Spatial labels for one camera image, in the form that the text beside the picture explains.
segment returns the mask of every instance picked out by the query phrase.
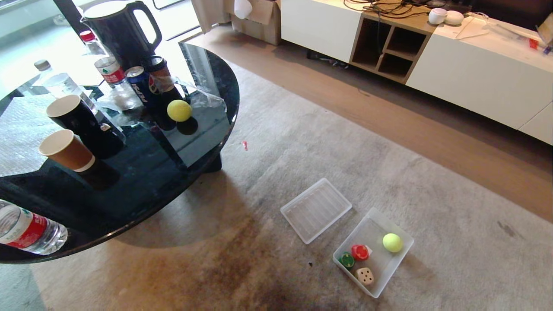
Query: red toy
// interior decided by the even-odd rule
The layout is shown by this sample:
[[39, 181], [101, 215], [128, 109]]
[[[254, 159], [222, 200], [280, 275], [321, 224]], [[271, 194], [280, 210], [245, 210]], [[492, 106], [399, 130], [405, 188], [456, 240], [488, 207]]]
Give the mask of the red toy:
[[356, 261], [364, 261], [369, 259], [372, 251], [365, 245], [353, 245], [351, 247], [351, 255]]

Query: kettle lid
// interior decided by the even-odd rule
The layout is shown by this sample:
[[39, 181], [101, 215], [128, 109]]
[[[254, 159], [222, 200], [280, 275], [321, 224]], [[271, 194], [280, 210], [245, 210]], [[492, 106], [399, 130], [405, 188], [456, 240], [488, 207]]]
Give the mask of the kettle lid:
[[85, 18], [102, 18], [125, 9], [125, 1], [108, 1], [97, 4], [84, 12]]

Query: tennis ball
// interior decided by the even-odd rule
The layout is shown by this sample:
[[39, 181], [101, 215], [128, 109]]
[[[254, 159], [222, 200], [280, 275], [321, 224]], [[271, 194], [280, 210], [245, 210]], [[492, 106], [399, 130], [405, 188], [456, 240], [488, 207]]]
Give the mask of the tennis ball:
[[403, 241], [397, 234], [386, 234], [382, 239], [382, 244], [392, 253], [397, 253], [403, 248]]
[[174, 100], [167, 106], [167, 115], [176, 122], [184, 122], [192, 116], [192, 107], [184, 100]]

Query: black glass tabletop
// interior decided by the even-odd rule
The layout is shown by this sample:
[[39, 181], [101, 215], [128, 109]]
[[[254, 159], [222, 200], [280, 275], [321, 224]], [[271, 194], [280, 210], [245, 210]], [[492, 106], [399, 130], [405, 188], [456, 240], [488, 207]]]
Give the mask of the black glass tabletop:
[[[201, 174], [221, 169], [220, 151], [238, 113], [238, 82], [217, 55], [186, 43], [180, 48], [181, 61], [194, 80], [189, 87], [191, 122], [166, 128], [142, 114], [131, 126], [120, 127], [124, 148], [98, 161], [90, 172], [76, 173], [47, 159], [33, 172], [2, 174], [1, 199], [65, 225], [69, 237], [60, 250], [47, 256], [0, 244], [0, 263], [47, 261], [98, 245], [155, 214]], [[41, 93], [22, 86], [0, 100], [0, 130], [7, 130], [2, 118], [14, 100], [40, 99], [35, 95]], [[136, 113], [109, 115], [128, 121]]]

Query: wooden floor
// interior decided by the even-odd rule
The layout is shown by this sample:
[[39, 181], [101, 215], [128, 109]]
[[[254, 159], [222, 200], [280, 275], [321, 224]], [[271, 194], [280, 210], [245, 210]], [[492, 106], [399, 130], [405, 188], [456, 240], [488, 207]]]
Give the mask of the wooden floor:
[[308, 60], [292, 43], [275, 47], [235, 33], [229, 25], [188, 42], [553, 222], [553, 152], [544, 142], [377, 75]]

